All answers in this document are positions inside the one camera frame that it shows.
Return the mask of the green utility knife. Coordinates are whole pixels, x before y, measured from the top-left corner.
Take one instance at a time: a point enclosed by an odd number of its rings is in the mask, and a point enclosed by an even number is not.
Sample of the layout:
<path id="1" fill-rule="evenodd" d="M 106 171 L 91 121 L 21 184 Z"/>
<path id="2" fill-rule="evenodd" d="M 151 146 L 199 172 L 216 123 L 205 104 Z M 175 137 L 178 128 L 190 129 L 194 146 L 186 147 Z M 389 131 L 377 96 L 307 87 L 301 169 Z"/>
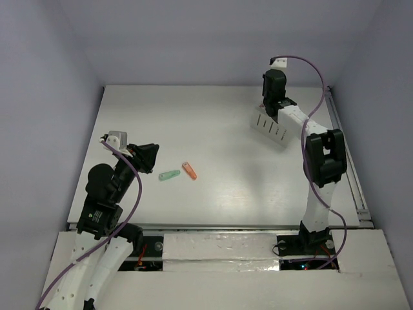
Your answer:
<path id="1" fill-rule="evenodd" d="M 170 170 L 167 172 L 162 172 L 161 174 L 159 174 L 158 178 L 159 178 L 159 181 L 166 181 L 166 180 L 175 178 L 179 176 L 180 174 L 181 174 L 180 170 Z"/>

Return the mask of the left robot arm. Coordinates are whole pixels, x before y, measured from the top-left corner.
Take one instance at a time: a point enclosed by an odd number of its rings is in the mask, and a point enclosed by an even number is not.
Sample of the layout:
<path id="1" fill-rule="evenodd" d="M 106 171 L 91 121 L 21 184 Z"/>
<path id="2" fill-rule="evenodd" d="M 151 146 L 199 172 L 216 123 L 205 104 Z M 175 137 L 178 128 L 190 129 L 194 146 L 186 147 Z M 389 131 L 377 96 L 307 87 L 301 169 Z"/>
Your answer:
<path id="1" fill-rule="evenodd" d="M 90 169 L 70 264 L 45 289 L 37 309 L 98 309 L 126 258 L 145 250 L 142 228 L 131 224 L 130 216 L 119 220 L 120 202 L 133 180 L 152 172 L 159 145 L 125 145 L 109 139 L 104 136 L 100 142 L 118 162 Z"/>

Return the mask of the orange utility knife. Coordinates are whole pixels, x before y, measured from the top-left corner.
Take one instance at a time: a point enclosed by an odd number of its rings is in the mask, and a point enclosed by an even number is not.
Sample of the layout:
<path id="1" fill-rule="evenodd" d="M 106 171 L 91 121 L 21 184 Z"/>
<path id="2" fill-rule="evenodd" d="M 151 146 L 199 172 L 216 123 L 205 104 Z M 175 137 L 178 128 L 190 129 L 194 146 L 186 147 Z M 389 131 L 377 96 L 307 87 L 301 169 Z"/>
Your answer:
<path id="1" fill-rule="evenodd" d="M 195 173 L 194 169 L 192 166 L 189 164 L 189 162 L 184 162 L 182 164 L 183 170 L 190 176 L 192 180 L 197 180 L 197 174 Z"/>

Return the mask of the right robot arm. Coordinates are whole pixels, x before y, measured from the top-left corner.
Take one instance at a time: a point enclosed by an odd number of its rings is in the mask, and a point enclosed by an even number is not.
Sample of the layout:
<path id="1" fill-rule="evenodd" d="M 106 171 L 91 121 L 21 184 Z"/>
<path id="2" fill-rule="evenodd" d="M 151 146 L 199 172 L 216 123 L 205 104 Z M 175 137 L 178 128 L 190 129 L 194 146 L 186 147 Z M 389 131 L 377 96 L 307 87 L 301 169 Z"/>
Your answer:
<path id="1" fill-rule="evenodd" d="M 299 138 L 303 171 L 308 180 L 307 206 L 299 232 L 277 238 L 279 256 L 314 255 L 331 239 L 328 216 L 336 185 L 347 171 L 344 134 L 311 120 L 286 96 L 287 77 L 277 69 L 263 74 L 265 112 Z"/>

